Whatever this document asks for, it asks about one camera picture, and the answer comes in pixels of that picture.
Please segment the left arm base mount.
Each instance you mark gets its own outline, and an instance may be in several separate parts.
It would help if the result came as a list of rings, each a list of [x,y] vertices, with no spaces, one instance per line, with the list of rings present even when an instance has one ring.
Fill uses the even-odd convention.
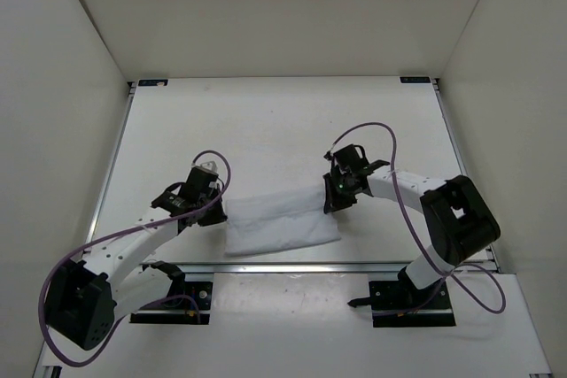
[[[194,325],[209,324],[213,300],[212,281],[185,282],[183,294],[190,297],[162,302],[155,307],[146,307],[129,316],[132,324]]]

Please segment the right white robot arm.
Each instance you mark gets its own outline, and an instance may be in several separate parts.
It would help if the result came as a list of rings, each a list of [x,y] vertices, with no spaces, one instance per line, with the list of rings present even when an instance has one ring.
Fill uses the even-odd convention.
[[[397,172],[392,159],[371,162],[358,144],[324,157],[330,162],[323,176],[326,213],[355,205],[359,195],[398,204],[420,250],[398,273],[394,293],[404,310],[433,298],[458,266],[501,236],[484,198],[464,175],[443,180]]]

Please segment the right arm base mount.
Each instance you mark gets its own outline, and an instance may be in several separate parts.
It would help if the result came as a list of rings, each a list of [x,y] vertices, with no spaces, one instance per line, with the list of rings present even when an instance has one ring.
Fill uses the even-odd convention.
[[[347,302],[369,306],[374,328],[450,328],[456,325],[445,282],[412,292],[399,281],[370,281],[369,296]]]

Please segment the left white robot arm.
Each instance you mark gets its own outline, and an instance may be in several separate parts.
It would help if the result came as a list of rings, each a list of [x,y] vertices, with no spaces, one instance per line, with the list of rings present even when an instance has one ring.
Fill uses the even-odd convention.
[[[149,257],[186,228],[226,221],[225,185],[213,161],[193,164],[187,179],[166,187],[135,226],[88,243],[92,252],[85,257],[62,258],[41,290],[42,332],[54,330],[91,351],[131,313],[187,300],[180,267]]]

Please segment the white skirt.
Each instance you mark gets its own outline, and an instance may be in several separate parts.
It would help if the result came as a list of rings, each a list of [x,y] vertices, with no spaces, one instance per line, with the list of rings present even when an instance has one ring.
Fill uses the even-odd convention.
[[[271,254],[340,240],[324,202],[322,186],[228,200],[225,255]]]

